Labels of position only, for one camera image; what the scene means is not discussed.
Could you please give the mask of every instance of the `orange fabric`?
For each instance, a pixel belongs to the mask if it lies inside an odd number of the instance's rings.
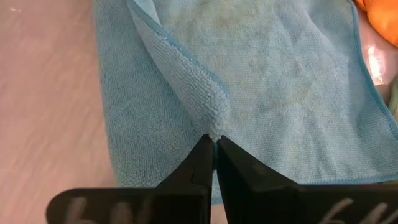
[[[355,0],[366,11],[369,23],[390,43],[398,47],[398,0]]]

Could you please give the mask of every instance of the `microfiber fabric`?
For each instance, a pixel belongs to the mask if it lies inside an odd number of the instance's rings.
[[[389,109],[395,121],[398,122],[398,76],[391,86],[391,99],[389,103]]]
[[[155,187],[202,134],[300,184],[398,179],[347,0],[95,0],[111,162]],[[213,203],[221,202],[216,174]]]

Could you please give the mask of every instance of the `table surface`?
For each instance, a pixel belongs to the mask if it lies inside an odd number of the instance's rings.
[[[2,0],[0,21],[0,223],[45,223],[57,193],[114,186],[91,1]]]

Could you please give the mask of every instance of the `towel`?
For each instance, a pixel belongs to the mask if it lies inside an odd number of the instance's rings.
[[[398,122],[398,76],[391,86],[391,99],[389,103],[389,109],[395,121]]]
[[[398,179],[398,128],[351,1],[95,0],[94,10],[121,186],[155,187],[202,134],[300,184]]]

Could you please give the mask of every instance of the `pink surface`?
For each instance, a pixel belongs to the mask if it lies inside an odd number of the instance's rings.
[[[398,73],[398,49],[381,37],[358,9],[362,53],[373,83],[385,102],[389,101],[391,83]]]

